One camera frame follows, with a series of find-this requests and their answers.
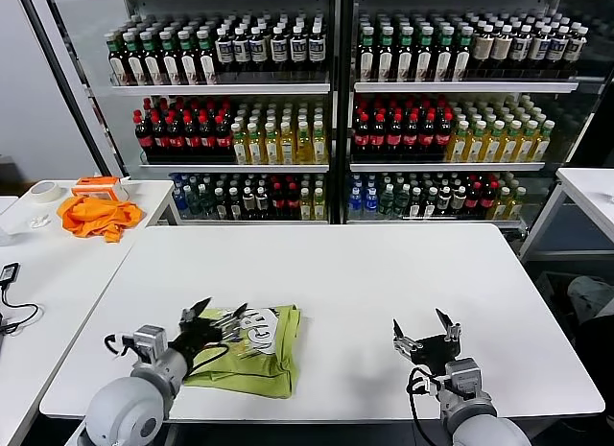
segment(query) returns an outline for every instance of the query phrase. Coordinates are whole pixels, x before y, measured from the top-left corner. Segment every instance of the juice bottle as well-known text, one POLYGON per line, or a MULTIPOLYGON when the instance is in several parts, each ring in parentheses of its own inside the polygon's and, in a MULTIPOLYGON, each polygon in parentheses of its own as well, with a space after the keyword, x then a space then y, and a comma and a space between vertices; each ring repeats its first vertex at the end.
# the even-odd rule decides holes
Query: juice bottle
POLYGON ((544 152, 548 149, 550 145, 550 135, 553 132, 553 128, 555 127, 555 122, 552 120, 546 120, 544 122, 544 126, 541 129, 541 134, 537 136, 535 142, 533 143, 533 147, 529 152, 529 160, 528 161, 541 161, 544 156, 544 152))
POLYGON ((281 122, 281 160, 284 165, 295 163, 295 136, 290 122, 281 122))
POLYGON ((469 129, 469 122, 466 120, 459 121, 456 131, 452 135, 452 139, 448 144, 446 152, 446 161, 451 163, 462 162, 462 152, 467 141, 467 130, 469 129))
POLYGON ((516 144, 516 148, 511 156, 511 161, 514 163, 524 163, 529 157, 529 151, 532 148, 535 132, 537 130, 537 122, 529 120, 525 125, 520 140, 516 144))
POLYGON ((506 124, 501 120, 496 120, 492 126, 492 132, 482 145, 480 151, 480 161, 484 163, 492 163, 495 156, 501 147, 501 139, 503 136, 503 128, 506 124))
POLYGON ((469 137, 464 146, 464 151, 462 152, 463 161, 467 163, 476 163, 478 161, 482 143, 484 142, 485 129, 486 122, 484 120, 478 120, 475 124, 473 134, 469 137))
POLYGON ((499 151, 495 155, 495 162, 509 163, 511 161, 511 155, 520 139, 520 127, 522 127, 522 124, 518 120, 512 120, 509 123, 507 134, 501 141, 499 151))
POLYGON ((298 141, 296 147, 296 161, 301 165, 314 163, 314 146, 309 137, 307 122, 298 122, 298 141))

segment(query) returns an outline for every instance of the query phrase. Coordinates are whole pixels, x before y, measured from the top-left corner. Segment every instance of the bottle label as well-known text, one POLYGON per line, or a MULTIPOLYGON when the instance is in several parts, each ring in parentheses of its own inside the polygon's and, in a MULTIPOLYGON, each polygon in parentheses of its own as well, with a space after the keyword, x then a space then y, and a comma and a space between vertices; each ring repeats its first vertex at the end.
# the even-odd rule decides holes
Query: bottle label
POLYGON ((138 143, 141 147, 151 147, 154 144, 154 138, 151 135, 139 137, 138 143))
POLYGON ((368 144, 368 134, 354 134, 354 143, 357 146, 365 146, 368 144))
POLYGON ((568 41, 567 38, 553 38, 548 47, 546 59, 552 62, 560 61, 563 58, 568 41))
POLYGON ((300 219, 302 221, 310 221, 311 220, 311 206, 308 204, 300 205, 300 219))
POLYGON ((499 141, 492 141, 488 144, 488 149, 486 149, 486 154, 484 155, 484 163, 492 163, 495 161, 495 155, 499 150, 499 141))
POLYGON ((381 146, 384 144, 384 135, 383 134, 371 134, 370 143, 372 146, 381 146))
POLYGON ((323 204, 316 204, 314 206, 314 217, 316 221, 324 220, 324 205, 323 204))
POLYGON ((464 151, 464 141, 457 141, 452 150, 452 156, 450 162, 460 163, 462 159, 462 151, 464 151))
POLYGON ((188 79, 188 84, 197 84, 196 78, 196 65, 194 64, 194 58, 191 56, 184 56, 181 58, 183 62, 183 69, 185 69, 185 76, 188 79))
POLYGON ((415 141, 418 140, 418 136, 417 134, 415 135, 403 134, 402 140, 403 140, 404 146, 413 146, 415 144, 415 141))
POLYGON ((215 49, 218 53, 218 61, 222 64, 229 64, 234 60, 231 41, 216 41, 215 49))
POLYGON ((529 54, 527 57, 531 60, 542 60, 546 57, 546 52, 548 51, 548 47, 550 46, 550 39, 546 38, 538 38, 535 37, 533 39, 533 43, 529 50, 529 54))
POLYGON ((478 156, 480 155, 480 149, 482 148, 482 141, 474 141, 469 149, 469 155, 467 156, 467 163, 476 163, 478 156))
POLYGON ((492 43, 494 38, 477 36, 473 47, 473 58, 478 60, 486 60, 490 56, 492 43))
POLYGON ((153 84, 163 84, 162 74, 160 73, 160 67, 157 65, 157 59, 152 58, 151 56, 147 56, 145 58, 145 65, 147 65, 147 70, 150 71, 150 75, 152 76, 153 84))
POLYGON ((145 71, 143 70, 143 66, 141 65, 141 59, 128 58, 128 63, 130 64, 130 68, 132 69, 132 73, 134 74, 134 79, 136 80, 136 82, 139 85, 147 84, 145 71))
POLYGON ((464 72, 469 61, 469 53, 462 52, 457 54, 457 60, 454 63, 454 72, 452 73, 452 82, 460 82, 464 79, 464 72))
POLYGON ((282 144, 281 154, 284 158, 284 165, 292 165, 292 144, 282 144))
POLYGON ((415 80, 417 82, 424 82, 426 80, 429 62, 431 62, 431 53, 420 53, 418 55, 418 62, 415 67, 415 80))
POLYGON ((546 149, 548 149, 549 145, 550 141, 542 140, 535 148, 532 161, 541 161, 542 157, 544 156, 544 152, 546 151, 546 149))
POLYGON ((530 45, 531 37, 515 37, 511 42, 511 47, 509 48, 509 58, 516 61, 524 60, 527 57, 530 45))
POLYGON ((361 54, 361 82, 368 82, 371 80, 371 66, 373 65, 373 54, 362 53, 361 54))
POLYGON ((111 64, 111 69, 113 69, 113 74, 115 74, 115 79, 120 86, 126 86, 128 84, 128 77, 126 77, 126 71, 124 70, 124 64, 118 58, 111 58, 108 60, 109 64, 111 64))
POLYGON ((258 144, 249 144, 249 152, 251 153, 251 164, 262 164, 262 158, 260 157, 260 146, 258 144))
POLYGON ((430 146, 433 143, 433 135, 418 134, 418 144, 421 146, 430 146))
POLYGON ((503 153, 501 154, 502 163, 509 163, 509 161, 511 160, 511 155, 513 154, 515 148, 516 141, 509 141, 506 144, 506 147, 503 149, 503 153))
POLYGON ((251 51, 251 60, 254 62, 266 62, 267 50, 265 48, 265 40, 251 40, 249 42, 249 50, 251 51))
POLYGON ((426 208, 424 208, 424 219, 429 219, 433 216, 433 213, 435 212, 435 205, 434 204, 427 204, 426 208))
POLYGON ((213 65, 213 58, 210 56, 201 56, 202 71, 204 72, 204 79, 207 84, 215 84, 215 66, 213 65))
POLYGON ((324 38, 309 39, 309 60, 322 62, 326 59, 326 40, 324 38))
POLYGON ((248 162, 248 158, 246 156, 246 148, 243 144, 234 145, 234 154, 237 155, 238 165, 245 165, 248 162))
POLYGON ((285 62, 288 60, 288 42, 284 40, 271 40, 272 60, 285 62))
POLYGON ((572 38, 569 40, 563 59, 568 62, 576 62, 579 59, 579 54, 582 52, 584 43, 586 43, 585 38, 572 38))
POLYGON ((520 217, 520 210, 522 209, 522 204, 514 204, 509 210, 508 219, 514 221, 520 217))
POLYGON ((232 48, 234 51, 234 59, 237 62, 250 62, 249 56, 249 42, 247 40, 234 40, 232 42, 232 48))
POLYGON ((509 47, 511 46, 511 38, 495 38, 495 42, 492 44, 492 51, 490 52, 490 58, 496 60, 504 60, 508 57, 509 47))
POLYGON ((171 82, 171 84, 181 84, 181 79, 179 78, 179 71, 177 70, 177 62, 175 61, 175 58, 165 56, 164 65, 166 65, 166 73, 169 74, 169 82, 171 82))
POLYGON ((267 157, 269 158, 270 165, 277 164, 277 144, 267 144, 267 157))
POLYGON ((410 64, 412 63, 412 53, 401 53, 399 63, 396 67, 396 80, 406 82, 410 76, 410 64))
POLYGON ((390 76, 390 64, 392 63, 391 53, 382 53, 380 55, 380 65, 377 74, 378 82, 387 82, 390 76))
POLYGON ((450 142, 450 134, 436 134, 435 142, 438 146, 447 146, 450 142))
POLYGON ((307 40, 305 38, 297 38, 290 40, 290 56, 294 62, 303 62, 307 60, 307 40))
POLYGON ((443 82, 448 72, 448 64, 450 64, 450 53, 441 53, 437 57, 437 67, 435 69, 435 82, 443 82))
POLYGON ((420 210, 419 204, 413 204, 410 206, 410 218, 415 219, 418 217, 418 211, 420 210))

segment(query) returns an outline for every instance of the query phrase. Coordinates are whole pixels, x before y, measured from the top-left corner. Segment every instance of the yellow drink bottle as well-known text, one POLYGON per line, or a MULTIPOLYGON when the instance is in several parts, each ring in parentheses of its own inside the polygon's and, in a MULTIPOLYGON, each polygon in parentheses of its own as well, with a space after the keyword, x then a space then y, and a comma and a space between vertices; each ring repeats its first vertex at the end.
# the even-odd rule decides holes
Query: yellow drink bottle
POLYGON ((555 122, 552 120, 546 120, 544 126, 541 129, 541 134, 535 139, 532 150, 529 154, 528 161, 541 161, 544 157, 544 152, 550 146, 550 135, 555 128, 555 122))
POLYGON ((450 163, 461 163, 462 152, 464 151, 465 142, 467 140, 467 130, 469 129, 469 122, 466 120, 460 120, 456 131, 450 139, 450 143, 446 149, 446 160, 450 163))
POLYGON ((495 162, 509 163, 511 155, 516 149, 518 139, 520 139, 520 128, 522 124, 518 120, 512 120, 509 124, 508 132, 501 141, 499 151, 495 155, 495 162))

